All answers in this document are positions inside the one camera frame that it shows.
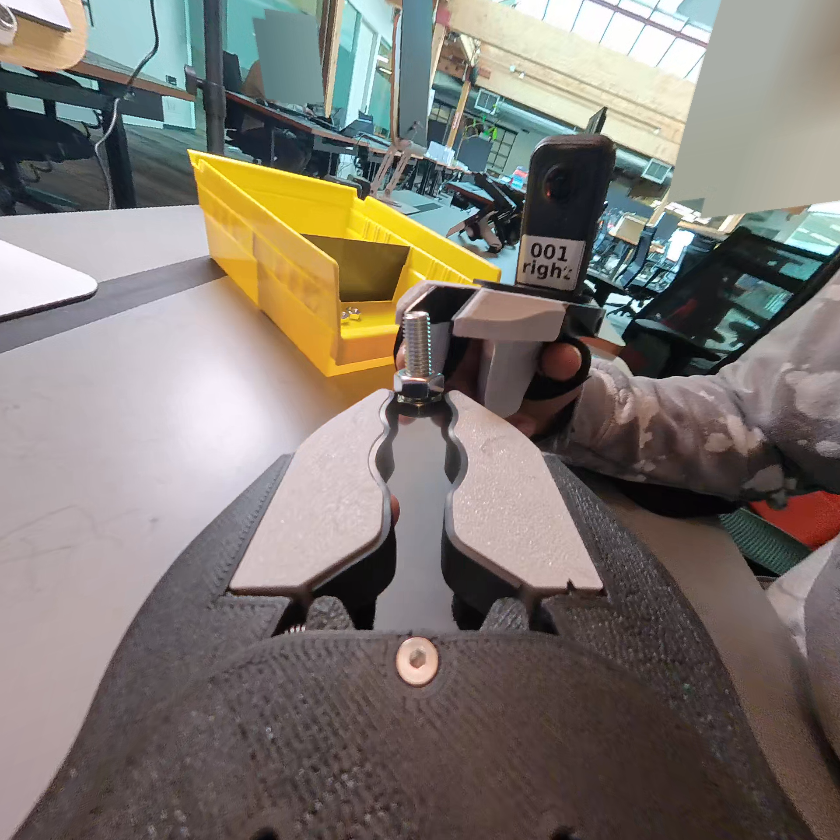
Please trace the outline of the person's grey spattered sweatshirt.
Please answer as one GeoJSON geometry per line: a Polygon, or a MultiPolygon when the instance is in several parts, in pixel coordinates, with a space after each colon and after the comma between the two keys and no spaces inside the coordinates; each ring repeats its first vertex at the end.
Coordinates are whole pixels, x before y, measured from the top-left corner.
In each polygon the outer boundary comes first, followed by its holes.
{"type": "Polygon", "coordinates": [[[800,651],[815,714],[838,755],[839,538],[782,574],[767,596],[800,651]]]}

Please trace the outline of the orange fabric item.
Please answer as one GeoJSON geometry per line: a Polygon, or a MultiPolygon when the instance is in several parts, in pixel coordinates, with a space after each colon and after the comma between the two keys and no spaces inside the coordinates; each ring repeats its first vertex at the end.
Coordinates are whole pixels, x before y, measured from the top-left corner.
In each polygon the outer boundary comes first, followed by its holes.
{"type": "Polygon", "coordinates": [[[749,503],[752,512],[787,533],[810,550],[820,549],[839,533],[839,496],[815,491],[791,497],[783,509],[773,509],[767,501],[749,503]]]}

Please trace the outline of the printed instruction sheet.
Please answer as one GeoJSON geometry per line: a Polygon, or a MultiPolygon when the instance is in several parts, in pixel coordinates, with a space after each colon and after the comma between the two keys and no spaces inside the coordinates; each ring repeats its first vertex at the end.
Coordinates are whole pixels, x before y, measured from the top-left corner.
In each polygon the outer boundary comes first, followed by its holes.
{"type": "Polygon", "coordinates": [[[72,30],[70,18],[61,1],[2,1],[16,18],[52,28],[61,33],[72,30]]]}

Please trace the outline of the yellow plastic bin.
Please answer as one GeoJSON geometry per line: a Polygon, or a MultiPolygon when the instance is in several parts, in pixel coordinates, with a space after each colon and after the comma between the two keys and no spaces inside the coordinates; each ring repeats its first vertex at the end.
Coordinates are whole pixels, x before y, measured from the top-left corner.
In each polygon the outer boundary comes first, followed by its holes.
{"type": "Polygon", "coordinates": [[[354,188],[190,152],[211,257],[325,376],[392,364],[396,303],[424,280],[499,282],[500,269],[354,188]],[[339,268],[304,238],[322,235],[406,245],[410,254],[392,301],[344,303],[339,268]]]}

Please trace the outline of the instruction sheet on stand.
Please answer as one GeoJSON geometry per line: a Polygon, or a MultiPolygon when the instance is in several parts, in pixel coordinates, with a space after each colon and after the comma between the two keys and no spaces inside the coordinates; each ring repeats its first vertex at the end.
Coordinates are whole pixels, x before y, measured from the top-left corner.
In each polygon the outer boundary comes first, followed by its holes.
{"type": "MultiPolygon", "coordinates": [[[[65,70],[78,63],[88,45],[87,15],[82,2],[62,3],[72,25],[67,33],[17,18],[1,3],[2,61],[36,70],[65,70]]],[[[89,275],[1,242],[2,320],[84,301],[97,290],[89,275]]]]}

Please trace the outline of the light panel on black pole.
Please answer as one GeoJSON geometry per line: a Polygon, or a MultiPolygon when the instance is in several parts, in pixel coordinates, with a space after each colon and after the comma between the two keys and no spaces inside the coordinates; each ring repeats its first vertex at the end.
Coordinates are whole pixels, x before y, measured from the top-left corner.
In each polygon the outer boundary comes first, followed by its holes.
{"type": "Polygon", "coordinates": [[[206,150],[225,155],[226,93],[224,88],[224,28],[226,2],[199,2],[202,22],[202,55],[204,75],[199,77],[191,66],[185,66],[185,86],[193,96],[201,92],[205,113],[206,150]]]}

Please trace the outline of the steel hex bolt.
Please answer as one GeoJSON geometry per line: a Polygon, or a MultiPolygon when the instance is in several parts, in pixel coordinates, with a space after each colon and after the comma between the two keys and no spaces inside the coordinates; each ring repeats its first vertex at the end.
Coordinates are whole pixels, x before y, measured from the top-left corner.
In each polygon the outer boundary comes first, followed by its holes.
{"type": "MultiPolygon", "coordinates": [[[[407,369],[411,374],[432,374],[437,370],[433,360],[432,325],[425,311],[410,311],[403,320],[404,361],[396,371],[407,369]]],[[[412,417],[425,417],[443,399],[442,392],[420,393],[416,395],[394,391],[395,399],[402,406],[401,413],[412,417]]]]}

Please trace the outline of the person's right hand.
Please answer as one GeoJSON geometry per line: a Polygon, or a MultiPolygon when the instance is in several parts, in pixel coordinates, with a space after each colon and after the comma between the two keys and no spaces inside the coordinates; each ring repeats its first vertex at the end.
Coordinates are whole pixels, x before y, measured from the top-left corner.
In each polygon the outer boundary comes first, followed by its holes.
{"type": "MultiPolygon", "coordinates": [[[[451,375],[445,375],[445,390],[458,391],[479,402],[477,379],[482,361],[482,342],[468,339],[465,353],[451,375]]],[[[564,387],[574,380],[583,365],[583,355],[578,346],[568,343],[546,343],[542,346],[538,373],[564,387]]],[[[519,409],[507,416],[507,421],[531,439],[551,434],[564,424],[562,418],[570,411],[583,391],[580,383],[573,390],[549,400],[524,399],[519,409]]]]}

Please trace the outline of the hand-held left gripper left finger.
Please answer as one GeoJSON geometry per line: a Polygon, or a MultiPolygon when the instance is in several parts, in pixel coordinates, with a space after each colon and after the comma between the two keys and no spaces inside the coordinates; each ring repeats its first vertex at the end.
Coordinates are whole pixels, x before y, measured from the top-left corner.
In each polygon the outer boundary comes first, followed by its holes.
{"type": "Polygon", "coordinates": [[[392,391],[376,391],[312,433],[290,458],[228,584],[234,595],[309,606],[338,598],[369,613],[396,571],[387,484],[397,431],[392,391]]]}

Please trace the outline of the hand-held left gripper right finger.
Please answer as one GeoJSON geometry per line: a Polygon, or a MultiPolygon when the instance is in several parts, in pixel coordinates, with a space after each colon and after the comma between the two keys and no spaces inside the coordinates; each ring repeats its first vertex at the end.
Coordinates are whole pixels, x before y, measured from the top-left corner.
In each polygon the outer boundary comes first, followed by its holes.
{"type": "Polygon", "coordinates": [[[604,592],[563,492],[542,451],[467,395],[446,395],[442,572],[482,614],[503,598],[529,613],[550,597],[604,592]]]}

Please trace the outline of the spare black gripper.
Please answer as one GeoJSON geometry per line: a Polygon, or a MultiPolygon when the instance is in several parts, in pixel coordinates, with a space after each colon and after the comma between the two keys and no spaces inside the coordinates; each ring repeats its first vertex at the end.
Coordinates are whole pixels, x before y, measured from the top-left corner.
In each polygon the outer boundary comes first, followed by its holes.
{"type": "Polygon", "coordinates": [[[504,238],[506,243],[505,247],[518,246],[522,236],[522,219],[525,203],[524,193],[495,180],[486,173],[475,173],[474,182],[477,187],[485,189],[497,201],[499,206],[502,204],[507,205],[506,209],[500,209],[498,212],[496,221],[497,231],[504,238]]]}
{"type": "Polygon", "coordinates": [[[470,242],[482,240],[490,255],[498,255],[506,246],[504,238],[497,231],[496,221],[500,209],[497,201],[483,188],[470,184],[449,184],[451,206],[469,215],[462,218],[447,231],[446,238],[466,236],[470,242]]]}

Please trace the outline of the black bin divider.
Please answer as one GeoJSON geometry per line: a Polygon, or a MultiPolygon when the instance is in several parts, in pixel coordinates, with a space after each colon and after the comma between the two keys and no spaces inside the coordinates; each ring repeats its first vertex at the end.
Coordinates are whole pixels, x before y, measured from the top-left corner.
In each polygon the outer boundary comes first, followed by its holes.
{"type": "Polygon", "coordinates": [[[342,303],[392,301],[410,255],[406,245],[305,234],[339,268],[342,303]]]}

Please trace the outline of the black mesh office chair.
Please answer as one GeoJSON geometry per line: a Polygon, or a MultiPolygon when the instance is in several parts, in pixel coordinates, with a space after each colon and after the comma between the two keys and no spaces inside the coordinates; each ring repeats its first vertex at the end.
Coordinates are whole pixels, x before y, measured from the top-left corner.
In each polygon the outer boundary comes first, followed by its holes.
{"type": "Polygon", "coordinates": [[[838,249],[819,255],[739,228],[647,304],[623,333],[630,372],[717,373],[822,289],[838,249]]]}

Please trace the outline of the group of black office chairs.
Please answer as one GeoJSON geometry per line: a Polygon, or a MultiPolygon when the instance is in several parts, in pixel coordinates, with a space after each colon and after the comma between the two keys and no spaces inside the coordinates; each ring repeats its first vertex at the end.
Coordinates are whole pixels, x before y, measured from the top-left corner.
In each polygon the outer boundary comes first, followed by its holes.
{"type": "Polygon", "coordinates": [[[667,245],[684,215],[665,199],[648,215],[638,210],[605,210],[593,246],[586,281],[601,307],[625,291],[641,273],[655,242],[667,245]]]}

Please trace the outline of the wooden top desk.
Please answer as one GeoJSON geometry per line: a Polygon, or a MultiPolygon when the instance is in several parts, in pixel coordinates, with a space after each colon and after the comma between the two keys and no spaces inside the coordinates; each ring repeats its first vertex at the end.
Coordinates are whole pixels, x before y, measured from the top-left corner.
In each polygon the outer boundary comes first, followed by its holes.
{"type": "Polygon", "coordinates": [[[195,93],[170,79],[158,80],[88,51],[65,70],[2,68],[2,104],[7,95],[39,100],[56,117],[58,105],[96,113],[102,123],[98,161],[108,189],[108,208],[134,208],[137,193],[123,121],[132,116],[164,121],[164,100],[194,103],[195,93]]]}
{"type": "Polygon", "coordinates": [[[226,144],[252,162],[319,179],[340,176],[342,158],[350,159],[350,179],[370,179],[388,147],[376,139],[350,138],[297,113],[225,92],[226,144]]]}

